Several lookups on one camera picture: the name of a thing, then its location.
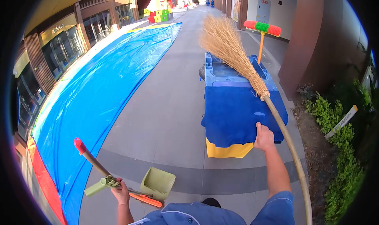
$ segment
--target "person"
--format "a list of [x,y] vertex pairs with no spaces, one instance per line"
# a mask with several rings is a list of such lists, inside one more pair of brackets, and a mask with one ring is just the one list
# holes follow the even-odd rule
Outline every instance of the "person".
[[[295,224],[293,218],[293,196],[291,194],[290,178],[284,163],[274,143],[274,133],[268,127],[257,126],[257,138],[254,147],[265,153],[267,162],[268,201],[252,221],[256,224]],[[143,219],[134,222],[129,209],[129,193],[121,178],[117,178],[122,189],[112,188],[112,193],[118,200],[118,224],[246,224],[235,212],[220,208],[213,198],[202,203],[171,203],[161,210],[147,214]]]

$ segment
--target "yellow towel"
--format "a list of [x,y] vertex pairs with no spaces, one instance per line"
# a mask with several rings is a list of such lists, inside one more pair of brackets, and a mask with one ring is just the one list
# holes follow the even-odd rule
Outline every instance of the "yellow towel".
[[218,148],[206,138],[206,151],[210,158],[244,157],[254,147],[254,143],[232,144],[228,148]]

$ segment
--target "ceiling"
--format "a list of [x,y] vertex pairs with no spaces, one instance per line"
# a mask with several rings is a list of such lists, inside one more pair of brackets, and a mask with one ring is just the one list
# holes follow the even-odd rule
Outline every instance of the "ceiling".
[[77,0],[41,0],[28,25],[25,35],[53,14],[73,5]]

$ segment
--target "hand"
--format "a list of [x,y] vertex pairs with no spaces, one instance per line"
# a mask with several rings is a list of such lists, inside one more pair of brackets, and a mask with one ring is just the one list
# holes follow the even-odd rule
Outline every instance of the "hand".
[[116,180],[120,182],[121,190],[118,190],[116,188],[111,188],[111,191],[113,195],[116,197],[117,201],[119,202],[119,205],[126,204],[129,205],[129,191],[126,187],[125,182],[122,181],[122,178],[117,177]]
[[274,147],[274,133],[265,125],[257,122],[257,137],[255,138],[254,147],[265,152],[267,149]]

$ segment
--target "red and green scrub brush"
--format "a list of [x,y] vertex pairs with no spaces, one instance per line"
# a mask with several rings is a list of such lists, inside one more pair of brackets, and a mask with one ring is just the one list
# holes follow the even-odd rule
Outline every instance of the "red and green scrub brush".
[[267,33],[267,34],[274,35],[275,37],[279,37],[280,33],[282,32],[282,29],[279,28],[278,26],[269,25],[266,23],[261,23],[261,22],[252,21],[252,20],[245,21],[243,25],[249,29],[260,31],[261,33],[261,43],[259,45],[259,54],[258,54],[258,64],[260,65],[262,49],[263,49],[263,38],[265,34]]

